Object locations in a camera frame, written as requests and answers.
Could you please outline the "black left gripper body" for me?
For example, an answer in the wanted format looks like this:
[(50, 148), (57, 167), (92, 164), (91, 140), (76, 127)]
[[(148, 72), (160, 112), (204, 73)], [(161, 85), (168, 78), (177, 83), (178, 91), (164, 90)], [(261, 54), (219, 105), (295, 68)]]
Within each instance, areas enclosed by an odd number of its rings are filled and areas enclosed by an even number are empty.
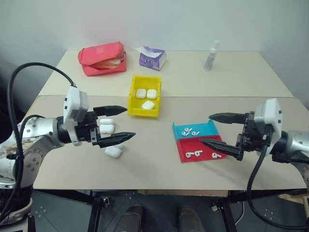
[(87, 112), (83, 121), (75, 126), (76, 135), (79, 141), (97, 145), (99, 142), (97, 115), (94, 111)]

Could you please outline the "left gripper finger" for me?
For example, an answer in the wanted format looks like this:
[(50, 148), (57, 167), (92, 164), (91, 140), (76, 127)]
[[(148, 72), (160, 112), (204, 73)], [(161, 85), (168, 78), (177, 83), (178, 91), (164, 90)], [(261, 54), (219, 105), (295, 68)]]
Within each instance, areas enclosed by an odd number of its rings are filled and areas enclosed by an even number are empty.
[(100, 148), (104, 147), (109, 147), (109, 146), (114, 146), (114, 145), (119, 145), (133, 136), (135, 136), (135, 132), (119, 132), (119, 133), (114, 133), (109, 137), (104, 137), (100, 138), (98, 141), (98, 145)]
[(115, 116), (123, 112), (126, 112), (127, 109), (125, 107), (118, 105), (109, 105), (109, 106), (94, 107), (93, 111), (96, 116)]

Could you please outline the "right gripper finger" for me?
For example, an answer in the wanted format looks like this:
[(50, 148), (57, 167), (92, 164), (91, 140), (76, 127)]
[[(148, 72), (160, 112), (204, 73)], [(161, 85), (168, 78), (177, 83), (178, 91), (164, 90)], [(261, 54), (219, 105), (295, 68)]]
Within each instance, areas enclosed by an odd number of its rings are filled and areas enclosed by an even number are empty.
[(232, 156), (238, 161), (242, 161), (243, 159), (243, 150), (239, 147), (228, 145), (227, 143), (223, 141), (219, 141), (215, 139), (199, 139), (199, 141), (203, 145), (217, 152), (221, 152), (226, 155)]
[(244, 124), (246, 121), (246, 114), (239, 113), (216, 113), (209, 116), (209, 119), (225, 124)]

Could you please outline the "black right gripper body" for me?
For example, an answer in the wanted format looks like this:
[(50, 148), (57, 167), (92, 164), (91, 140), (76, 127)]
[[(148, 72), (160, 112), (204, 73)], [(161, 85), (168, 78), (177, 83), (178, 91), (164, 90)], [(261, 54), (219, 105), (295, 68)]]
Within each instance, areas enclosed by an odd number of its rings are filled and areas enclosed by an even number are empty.
[(265, 129), (260, 131), (254, 120), (254, 112), (237, 114), (236, 123), (243, 124), (242, 133), (237, 136), (236, 147), (243, 151), (261, 151), (268, 141), (264, 139)]

